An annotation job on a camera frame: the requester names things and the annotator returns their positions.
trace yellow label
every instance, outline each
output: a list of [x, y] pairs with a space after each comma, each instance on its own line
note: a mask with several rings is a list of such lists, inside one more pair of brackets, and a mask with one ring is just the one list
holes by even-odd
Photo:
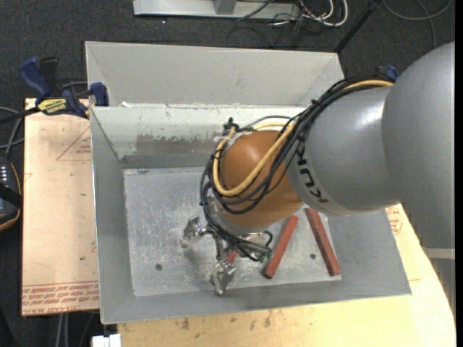
[[37, 106], [37, 108], [39, 108], [41, 111], [47, 111], [47, 113], [53, 113], [59, 111], [60, 109], [65, 109], [66, 102], [66, 99], [63, 98], [45, 99]]

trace metal box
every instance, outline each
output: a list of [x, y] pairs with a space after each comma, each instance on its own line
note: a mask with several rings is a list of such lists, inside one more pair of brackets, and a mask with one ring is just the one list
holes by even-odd
[[[187, 219], [200, 213], [199, 175], [222, 124], [230, 116], [244, 124], [269, 114], [295, 115], [342, 76], [334, 54], [88, 43], [87, 55], [89, 81], [105, 82], [112, 105], [129, 106], [91, 111], [102, 322], [409, 293], [383, 211], [323, 216], [341, 276], [329, 277], [300, 215], [277, 276], [266, 280], [258, 267], [238, 260], [240, 275], [224, 297], [207, 282], [213, 242], [204, 238], [188, 252], [179, 245]], [[309, 56], [318, 62], [308, 64]], [[195, 57], [200, 60], [193, 66]], [[297, 63], [319, 72], [308, 69], [309, 80], [300, 83]], [[212, 81], [205, 81], [204, 69]], [[247, 82], [247, 74], [260, 81]], [[281, 88], [278, 74], [294, 86]], [[238, 97], [245, 101], [233, 105]], [[216, 104], [207, 106], [213, 99]], [[272, 225], [276, 234], [280, 225]]]

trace table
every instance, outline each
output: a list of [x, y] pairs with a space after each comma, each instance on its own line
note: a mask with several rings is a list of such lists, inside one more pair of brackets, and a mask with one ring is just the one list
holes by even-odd
[[[88, 122], [35, 114], [25, 139], [22, 314], [98, 308]], [[123, 323], [122, 345], [453, 346], [433, 267], [402, 208], [388, 215], [412, 295]]]

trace blue clamp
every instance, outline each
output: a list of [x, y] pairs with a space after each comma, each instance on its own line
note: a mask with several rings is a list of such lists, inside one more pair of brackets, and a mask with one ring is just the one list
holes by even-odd
[[[21, 65], [20, 75], [31, 88], [38, 91], [39, 97], [35, 101], [35, 106], [39, 111], [49, 116], [70, 114], [77, 117], [88, 117], [88, 107], [79, 102], [70, 90], [64, 89], [61, 96], [51, 97], [52, 90], [46, 78], [41, 74], [37, 56], [29, 58]], [[95, 97], [97, 106], [109, 106], [108, 93], [101, 82], [93, 83], [89, 93]]]
[[397, 71], [396, 67], [391, 66], [390, 64], [387, 64], [386, 68], [387, 68], [387, 72], [386, 72], [387, 77], [389, 77], [393, 81], [399, 78], [399, 71]]

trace gray metal tray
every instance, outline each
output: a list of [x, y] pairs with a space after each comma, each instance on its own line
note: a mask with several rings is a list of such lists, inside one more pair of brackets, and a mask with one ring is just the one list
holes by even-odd
[[[98, 240], [101, 319], [130, 322], [241, 312], [410, 292], [384, 211], [325, 217], [342, 275], [330, 277], [307, 220], [297, 231], [277, 276], [238, 259], [224, 297], [208, 283], [209, 238], [184, 252], [179, 238], [200, 213], [199, 176], [222, 124], [298, 107], [93, 108], [91, 133]], [[276, 234], [281, 223], [272, 225]]]

